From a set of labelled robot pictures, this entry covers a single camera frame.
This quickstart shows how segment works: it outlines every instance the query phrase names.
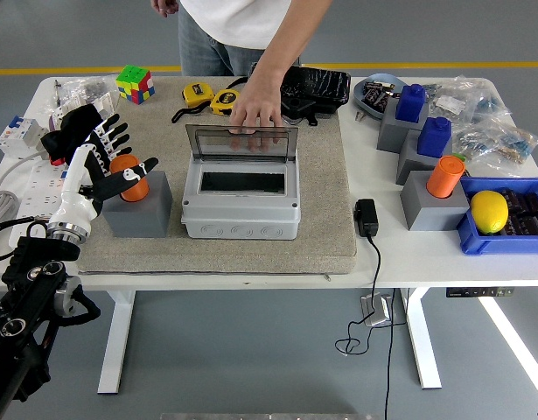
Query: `orange cup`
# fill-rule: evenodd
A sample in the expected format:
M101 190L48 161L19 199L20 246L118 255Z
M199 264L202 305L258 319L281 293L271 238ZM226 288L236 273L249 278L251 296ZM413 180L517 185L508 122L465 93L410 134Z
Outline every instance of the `orange cup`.
M446 199L465 172L465 164L455 156L443 156L437 163L430 179L426 183L426 189L438 199Z
M119 155L111 161L109 169L112 173L121 172L140 164L138 158L134 155ZM138 184L132 186L127 191L121 192L121 198L125 201L134 202L140 201L148 195L150 187L146 178L138 181Z

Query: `jeans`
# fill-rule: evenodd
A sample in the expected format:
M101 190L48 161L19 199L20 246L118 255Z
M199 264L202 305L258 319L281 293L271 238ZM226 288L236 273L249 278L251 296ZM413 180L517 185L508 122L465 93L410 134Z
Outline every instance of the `jeans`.
M264 50L224 45L212 39L179 4L179 55L184 76L247 76Z

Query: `yellow tape measure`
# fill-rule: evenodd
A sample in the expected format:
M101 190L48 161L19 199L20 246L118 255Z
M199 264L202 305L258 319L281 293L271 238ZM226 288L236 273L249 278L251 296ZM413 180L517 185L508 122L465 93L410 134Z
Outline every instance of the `yellow tape measure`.
M191 83L182 92L188 108L198 107L201 103L214 99L214 91L206 83Z
M232 114L234 102L239 95L240 93L237 90L222 89L210 102L210 108L218 116L229 116Z
M229 116L232 114L232 107L240 93L233 89L222 89L217 94L214 94L209 85L198 82L185 86L181 94L187 108L182 108L176 112L171 119L172 123L176 123L185 114L198 114L208 105L210 105L214 114Z

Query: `person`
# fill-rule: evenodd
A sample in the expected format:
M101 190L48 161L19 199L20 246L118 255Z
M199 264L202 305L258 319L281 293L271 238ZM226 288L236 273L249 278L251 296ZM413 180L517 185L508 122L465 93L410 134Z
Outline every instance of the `person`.
M150 0L164 18L178 13L183 75L248 75L230 125L283 126L280 87L332 0Z

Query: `human hand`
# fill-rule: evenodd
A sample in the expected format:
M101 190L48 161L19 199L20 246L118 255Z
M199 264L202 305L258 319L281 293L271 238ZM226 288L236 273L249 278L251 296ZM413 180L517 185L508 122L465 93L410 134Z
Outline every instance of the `human hand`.
M282 127L281 84L281 79L263 77L262 72L256 69L235 101L230 116L230 125L237 127L272 127L273 125Z
M177 0L150 0L150 5L159 15L167 18L167 15L172 15L179 11Z

